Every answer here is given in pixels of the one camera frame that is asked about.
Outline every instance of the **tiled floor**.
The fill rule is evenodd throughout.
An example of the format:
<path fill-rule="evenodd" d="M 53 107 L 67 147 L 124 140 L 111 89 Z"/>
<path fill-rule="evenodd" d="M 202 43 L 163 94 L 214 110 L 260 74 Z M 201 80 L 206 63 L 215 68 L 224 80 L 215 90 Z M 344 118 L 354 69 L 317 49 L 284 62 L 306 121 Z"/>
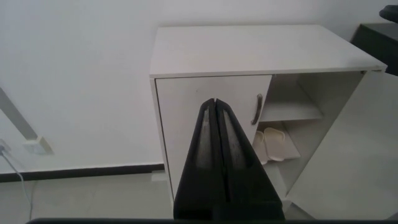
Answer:
<path fill-rule="evenodd" d="M 172 218 L 164 173 L 26 182 L 35 218 Z M 293 206 L 287 219 L 308 219 Z M 0 184 L 1 224 L 22 224 L 29 206 L 21 183 Z"/>

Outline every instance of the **electrical outlet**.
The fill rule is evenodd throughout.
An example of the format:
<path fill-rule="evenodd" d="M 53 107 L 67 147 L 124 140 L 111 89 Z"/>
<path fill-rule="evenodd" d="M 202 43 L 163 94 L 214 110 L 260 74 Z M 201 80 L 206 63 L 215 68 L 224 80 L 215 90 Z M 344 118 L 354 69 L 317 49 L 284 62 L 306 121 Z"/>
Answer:
<path fill-rule="evenodd" d="M 28 140 L 23 145 L 32 154 L 45 155 L 52 153 L 50 145 L 43 137 L 38 137 L 36 140 Z"/>
<path fill-rule="evenodd" d="M 0 146 L 4 146 L 5 150 L 11 151 L 11 148 L 7 145 L 7 143 L 3 139 L 0 139 Z"/>

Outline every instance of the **cabinet handle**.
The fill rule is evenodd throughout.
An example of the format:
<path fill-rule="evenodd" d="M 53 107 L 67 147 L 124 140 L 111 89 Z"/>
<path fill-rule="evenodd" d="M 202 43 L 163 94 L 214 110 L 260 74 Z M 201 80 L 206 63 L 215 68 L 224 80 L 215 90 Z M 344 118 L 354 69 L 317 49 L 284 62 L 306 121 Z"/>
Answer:
<path fill-rule="evenodd" d="M 252 125 L 255 125 L 260 118 L 261 106 L 262 106 L 262 95 L 258 94 L 257 95 L 256 115 L 254 115 L 254 119 L 251 121 Z"/>

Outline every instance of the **cable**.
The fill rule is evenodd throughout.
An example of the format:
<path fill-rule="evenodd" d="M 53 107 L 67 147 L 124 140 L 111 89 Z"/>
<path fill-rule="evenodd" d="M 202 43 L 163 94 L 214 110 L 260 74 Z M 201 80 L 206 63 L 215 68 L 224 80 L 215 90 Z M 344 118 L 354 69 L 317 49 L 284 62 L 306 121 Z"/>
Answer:
<path fill-rule="evenodd" d="M 4 155 L 3 151 L 4 151 L 4 146 L 0 146 L 0 156 L 3 156 L 3 158 L 6 160 L 6 162 L 11 166 L 11 168 L 14 170 L 14 172 L 19 176 L 19 178 L 21 179 L 21 183 L 22 183 L 22 189 L 25 193 L 26 196 L 26 200 L 29 202 L 29 221 L 31 221 L 32 219 L 32 210 L 33 210 L 33 204 L 32 201 L 30 200 L 27 192 L 26 192 L 26 188 L 25 188 L 25 182 L 24 182 L 24 177 L 15 169 L 15 167 L 11 164 L 11 162 L 8 160 L 8 158 Z"/>

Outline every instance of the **white slipper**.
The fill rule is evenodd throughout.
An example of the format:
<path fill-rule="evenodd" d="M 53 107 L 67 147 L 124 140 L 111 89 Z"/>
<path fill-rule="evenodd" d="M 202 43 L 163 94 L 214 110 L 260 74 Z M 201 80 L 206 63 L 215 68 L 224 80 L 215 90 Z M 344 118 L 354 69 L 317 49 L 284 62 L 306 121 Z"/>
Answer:
<path fill-rule="evenodd" d="M 267 156 L 266 145 L 264 144 L 264 133 L 261 131 L 256 131 L 253 141 L 253 149 L 261 164 L 267 164 L 269 158 Z"/>
<path fill-rule="evenodd" d="M 275 128 L 266 128 L 264 139 L 268 157 L 273 161 L 283 161 L 285 159 L 285 133 Z"/>

